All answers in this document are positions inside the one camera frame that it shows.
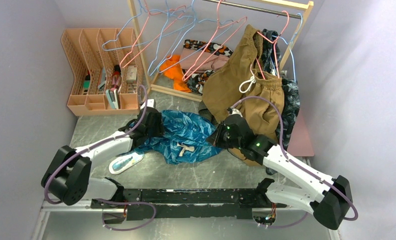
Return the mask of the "blue leaf-print shorts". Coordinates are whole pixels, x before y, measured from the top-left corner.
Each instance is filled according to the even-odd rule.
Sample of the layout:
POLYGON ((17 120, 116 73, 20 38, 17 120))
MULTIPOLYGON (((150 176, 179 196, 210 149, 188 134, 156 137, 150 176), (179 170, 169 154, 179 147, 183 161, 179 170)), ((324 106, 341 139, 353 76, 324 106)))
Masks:
POLYGON ((215 126, 206 118, 192 112, 163 110, 164 135, 152 137, 135 149, 161 153, 168 164, 199 163, 219 154, 222 150, 206 141, 215 126))

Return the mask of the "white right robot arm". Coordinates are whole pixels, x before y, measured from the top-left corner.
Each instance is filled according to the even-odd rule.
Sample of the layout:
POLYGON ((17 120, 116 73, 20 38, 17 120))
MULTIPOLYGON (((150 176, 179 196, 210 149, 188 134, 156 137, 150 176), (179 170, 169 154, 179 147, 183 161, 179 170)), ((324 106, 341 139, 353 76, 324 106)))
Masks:
POLYGON ((272 139, 253 133, 238 114, 228 116, 206 140, 217 148, 238 149, 246 159, 274 169, 297 184, 297 187, 285 186, 264 179, 255 194, 261 207, 275 203, 299 208, 324 227, 337 230, 354 206, 347 178, 319 172, 282 151, 281 145, 272 139))

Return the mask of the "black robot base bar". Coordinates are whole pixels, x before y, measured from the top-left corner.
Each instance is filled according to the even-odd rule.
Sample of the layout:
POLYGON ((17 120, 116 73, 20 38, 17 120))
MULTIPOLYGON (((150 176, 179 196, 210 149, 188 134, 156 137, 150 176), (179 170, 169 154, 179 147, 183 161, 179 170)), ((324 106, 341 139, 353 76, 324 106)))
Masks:
POLYGON ((251 220, 257 210, 274 206, 255 188, 125 189, 121 205, 93 199, 90 207, 118 213, 127 221, 168 218, 223 218, 251 220))

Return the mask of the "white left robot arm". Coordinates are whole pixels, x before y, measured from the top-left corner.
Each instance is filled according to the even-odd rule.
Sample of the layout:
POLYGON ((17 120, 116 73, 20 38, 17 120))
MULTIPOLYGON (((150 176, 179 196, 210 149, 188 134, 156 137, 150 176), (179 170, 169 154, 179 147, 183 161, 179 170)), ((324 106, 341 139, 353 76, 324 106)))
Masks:
POLYGON ((124 202, 124 188, 110 178, 91 177, 101 162, 129 153, 151 137, 164 134, 162 113, 153 107, 142 109, 112 135, 89 145, 60 147, 41 180, 44 198, 50 204, 71 206, 82 199, 103 199, 117 208, 124 202))

